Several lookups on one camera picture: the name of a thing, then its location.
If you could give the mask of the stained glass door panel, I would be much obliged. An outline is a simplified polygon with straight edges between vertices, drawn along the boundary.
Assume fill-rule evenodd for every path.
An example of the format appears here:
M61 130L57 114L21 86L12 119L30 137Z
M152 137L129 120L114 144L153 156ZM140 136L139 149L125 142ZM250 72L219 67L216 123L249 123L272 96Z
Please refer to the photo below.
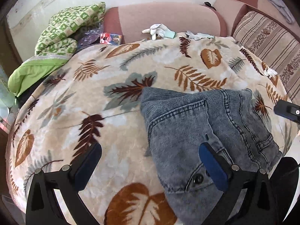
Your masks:
M14 94L8 90L8 77L0 68L0 114L1 129L9 133L19 110Z

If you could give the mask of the green quilt with patterned cover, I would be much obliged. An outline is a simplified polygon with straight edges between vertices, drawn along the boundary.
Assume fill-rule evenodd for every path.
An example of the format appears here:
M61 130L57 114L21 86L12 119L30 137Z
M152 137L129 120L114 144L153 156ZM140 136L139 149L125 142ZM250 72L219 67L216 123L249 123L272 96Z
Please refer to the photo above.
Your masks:
M77 41L71 36L84 26L101 22L105 10L106 4L101 1L54 14L37 41L34 56L24 61L8 78L8 90L19 97L37 81L63 66L77 49Z

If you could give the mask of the striped floral sofa cushion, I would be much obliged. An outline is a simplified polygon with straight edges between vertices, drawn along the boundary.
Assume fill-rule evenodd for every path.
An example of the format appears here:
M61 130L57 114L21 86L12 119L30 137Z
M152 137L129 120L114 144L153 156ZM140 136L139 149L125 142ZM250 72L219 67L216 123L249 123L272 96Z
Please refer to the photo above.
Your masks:
M299 41L268 17L250 11L236 26L233 37L261 59L261 67L273 87L299 105Z

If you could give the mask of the purple plastic bag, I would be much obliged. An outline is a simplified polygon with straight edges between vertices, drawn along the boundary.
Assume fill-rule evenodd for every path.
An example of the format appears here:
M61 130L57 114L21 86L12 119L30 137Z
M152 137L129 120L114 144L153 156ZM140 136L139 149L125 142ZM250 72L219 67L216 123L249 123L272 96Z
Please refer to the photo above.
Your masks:
M76 36L77 49L79 52L91 45L99 43L100 35L103 33L104 27L101 22L97 22L93 25L83 26Z

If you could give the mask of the white glove with teal cuff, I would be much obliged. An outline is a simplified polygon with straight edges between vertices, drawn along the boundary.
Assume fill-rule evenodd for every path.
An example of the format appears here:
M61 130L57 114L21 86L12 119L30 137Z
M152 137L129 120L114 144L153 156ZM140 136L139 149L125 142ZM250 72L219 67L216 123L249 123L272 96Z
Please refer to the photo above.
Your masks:
M158 37L174 39L176 33L161 23L153 24L150 28L144 29L143 34L150 34L151 39L155 41Z

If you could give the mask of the blue denim jeans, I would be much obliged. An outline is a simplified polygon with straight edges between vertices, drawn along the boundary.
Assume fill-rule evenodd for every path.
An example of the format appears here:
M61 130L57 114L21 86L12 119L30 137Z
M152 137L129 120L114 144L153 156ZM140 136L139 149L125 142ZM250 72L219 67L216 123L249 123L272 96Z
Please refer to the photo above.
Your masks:
M167 202L184 224L204 222L222 195L200 160L202 143L245 171L271 171L282 157L249 89L185 94L147 87L141 113Z

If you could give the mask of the pink upholstered sofa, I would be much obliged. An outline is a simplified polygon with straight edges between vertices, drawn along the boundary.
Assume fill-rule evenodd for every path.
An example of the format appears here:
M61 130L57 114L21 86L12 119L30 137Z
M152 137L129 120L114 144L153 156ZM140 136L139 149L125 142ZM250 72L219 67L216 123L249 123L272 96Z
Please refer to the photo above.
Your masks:
M113 7L104 16L104 32L123 36L124 43L147 37L142 30L162 23L180 33L191 31L232 36L244 15L254 10L280 24L299 39L299 25L289 24L268 0L216 0L212 8L193 3L155 2Z

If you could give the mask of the beige leaf-pattern plush blanket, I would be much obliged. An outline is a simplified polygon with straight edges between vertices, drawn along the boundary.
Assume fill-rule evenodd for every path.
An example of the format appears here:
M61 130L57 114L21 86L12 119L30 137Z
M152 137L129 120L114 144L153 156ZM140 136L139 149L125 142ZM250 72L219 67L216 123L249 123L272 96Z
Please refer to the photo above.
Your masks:
M57 171L99 143L102 157L80 192L95 218L104 221L109 206L124 203L123 223L179 224L169 207L159 205L163 189L147 154L142 90L190 94L250 88L256 113L285 154L299 130L273 113L275 103L288 95L279 77L268 72L232 37L196 41L179 34L80 51L36 89L11 128L7 173L14 203L26 210L36 169Z

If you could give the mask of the red and blue small box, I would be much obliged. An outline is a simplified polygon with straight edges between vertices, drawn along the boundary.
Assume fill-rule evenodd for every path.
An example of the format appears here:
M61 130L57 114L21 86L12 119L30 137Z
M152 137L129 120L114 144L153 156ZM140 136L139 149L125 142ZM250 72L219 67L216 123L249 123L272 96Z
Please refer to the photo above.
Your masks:
M123 36L120 34L101 33L100 44L118 46L122 43Z

